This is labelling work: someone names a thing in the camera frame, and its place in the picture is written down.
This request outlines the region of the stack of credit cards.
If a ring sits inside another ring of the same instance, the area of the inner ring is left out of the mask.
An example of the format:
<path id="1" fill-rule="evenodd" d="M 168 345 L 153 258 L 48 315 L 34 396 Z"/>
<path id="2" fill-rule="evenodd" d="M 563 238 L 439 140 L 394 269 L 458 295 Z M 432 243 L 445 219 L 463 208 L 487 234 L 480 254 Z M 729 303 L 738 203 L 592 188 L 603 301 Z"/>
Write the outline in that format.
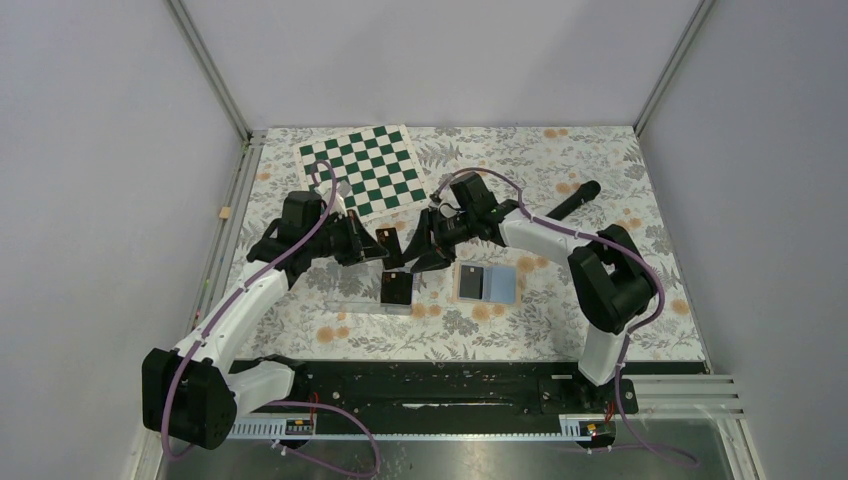
<path id="1" fill-rule="evenodd" d="M 381 275 L 380 302 L 387 305 L 412 304 L 414 276 L 408 272 L 383 272 Z"/>

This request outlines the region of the single black credit card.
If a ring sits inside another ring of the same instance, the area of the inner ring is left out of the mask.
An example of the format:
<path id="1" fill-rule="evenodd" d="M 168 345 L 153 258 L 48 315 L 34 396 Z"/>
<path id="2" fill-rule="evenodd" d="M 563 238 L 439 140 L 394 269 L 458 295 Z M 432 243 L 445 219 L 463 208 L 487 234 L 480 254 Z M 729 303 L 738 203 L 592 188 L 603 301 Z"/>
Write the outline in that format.
<path id="1" fill-rule="evenodd" d="M 457 296 L 462 299 L 481 300 L 484 290 L 485 270 L 480 266 L 461 265 Z"/>

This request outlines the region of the beige leather card holder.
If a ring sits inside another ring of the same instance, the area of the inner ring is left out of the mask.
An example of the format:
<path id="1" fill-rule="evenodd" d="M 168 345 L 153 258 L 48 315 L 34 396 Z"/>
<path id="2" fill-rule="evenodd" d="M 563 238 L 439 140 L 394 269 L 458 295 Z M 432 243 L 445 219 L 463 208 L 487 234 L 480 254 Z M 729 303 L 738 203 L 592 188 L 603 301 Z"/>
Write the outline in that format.
<path id="1" fill-rule="evenodd" d="M 480 266 L 485 270 L 484 290 L 481 300 L 462 299 L 457 296 L 459 269 L 463 264 Z M 454 297 L 459 301 L 465 302 L 489 303 L 504 306 L 518 305 L 520 303 L 518 270 L 509 265 L 460 262 L 454 268 Z"/>

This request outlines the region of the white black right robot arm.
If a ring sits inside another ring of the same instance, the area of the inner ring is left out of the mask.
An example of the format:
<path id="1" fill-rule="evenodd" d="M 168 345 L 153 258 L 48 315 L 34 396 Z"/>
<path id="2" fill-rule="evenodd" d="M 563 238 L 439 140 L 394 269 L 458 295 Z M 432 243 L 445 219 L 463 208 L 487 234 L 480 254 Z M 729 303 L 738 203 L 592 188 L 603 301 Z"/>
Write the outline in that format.
<path id="1" fill-rule="evenodd" d="M 451 190 L 457 212 L 442 213 L 441 193 L 435 191 L 402 259 L 415 273 L 445 269 L 455 261 L 457 245 L 479 239 L 567 267 L 589 322 L 578 361 L 583 378 L 575 382 L 573 396 L 583 410 L 597 412 L 613 398 L 610 381 L 623 366 L 630 329 L 651 301 L 664 300 L 661 282 L 623 227 L 611 225 L 596 233 L 570 228 L 561 220 L 571 201 L 547 216 L 531 212 L 521 196 L 499 201 L 484 173 L 464 168 L 440 184 Z"/>

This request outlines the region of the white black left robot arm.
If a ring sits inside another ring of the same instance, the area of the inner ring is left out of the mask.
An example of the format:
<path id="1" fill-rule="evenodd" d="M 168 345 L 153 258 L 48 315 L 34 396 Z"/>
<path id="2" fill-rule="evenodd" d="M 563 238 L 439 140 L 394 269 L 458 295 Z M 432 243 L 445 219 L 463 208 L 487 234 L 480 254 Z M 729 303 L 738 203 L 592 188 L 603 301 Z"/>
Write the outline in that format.
<path id="1" fill-rule="evenodd" d="M 274 401 L 288 411 L 304 407 L 311 387 L 302 362 L 270 355 L 234 372 L 238 352 L 314 260 L 352 266 L 388 255 L 354 210 L 330 208 L 315 192 L 288 194 L 216 307 L 172 349 L 154 348 L 143 360 L 144 427 L 212 450 L 238 418 L 261 407 Z"/>

